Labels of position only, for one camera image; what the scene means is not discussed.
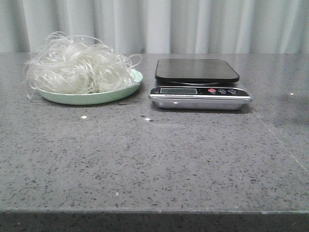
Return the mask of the white vermicelli bundle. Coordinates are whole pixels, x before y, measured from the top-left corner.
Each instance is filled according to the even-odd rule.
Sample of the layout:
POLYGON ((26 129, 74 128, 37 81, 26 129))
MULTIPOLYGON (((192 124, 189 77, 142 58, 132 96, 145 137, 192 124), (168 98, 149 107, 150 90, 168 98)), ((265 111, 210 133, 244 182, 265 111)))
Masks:
POLYGON ((132 62, 133 57, 95 37, 55 31, 25 62, 27 98, 39 90, 89 95, 137 87, 138 63, 132 62))

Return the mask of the silver black kitchen scale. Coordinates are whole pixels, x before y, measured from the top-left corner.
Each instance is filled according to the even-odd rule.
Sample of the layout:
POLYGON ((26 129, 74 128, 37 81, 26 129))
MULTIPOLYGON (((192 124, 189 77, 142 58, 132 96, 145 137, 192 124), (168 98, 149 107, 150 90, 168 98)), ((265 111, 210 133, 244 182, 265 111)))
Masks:
POLYGON ((221 59, 160 59, 155 80, 149 98, 162 109, 236 111, 253 99, 235 86, 239 75, 221 59))

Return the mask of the light green plastic plate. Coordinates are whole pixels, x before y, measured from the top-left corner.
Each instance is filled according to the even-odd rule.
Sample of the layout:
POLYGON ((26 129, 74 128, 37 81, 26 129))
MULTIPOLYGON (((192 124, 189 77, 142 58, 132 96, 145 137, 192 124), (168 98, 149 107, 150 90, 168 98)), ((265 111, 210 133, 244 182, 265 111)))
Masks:
POLYGON ((143 76, 137 70, 132 70, 132 74, 134 81, 137 82, 137 84, 117 91, 92 93, 92 94, 60 94, 39 89, 38 92, 45 99, 60 104, 94 105, 94 104, 108 103, 128 97, 139 89, 143 76))

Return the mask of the white pleated curtain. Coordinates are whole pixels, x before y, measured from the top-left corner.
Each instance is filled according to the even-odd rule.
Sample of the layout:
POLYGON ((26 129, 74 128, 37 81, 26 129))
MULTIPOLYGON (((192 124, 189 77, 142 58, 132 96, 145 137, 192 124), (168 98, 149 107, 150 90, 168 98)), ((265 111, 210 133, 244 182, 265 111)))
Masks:
POLYGON ((0 49, 28 52, 55 31, 121 53, 309 51, 306 0, 3 0, 0 49))

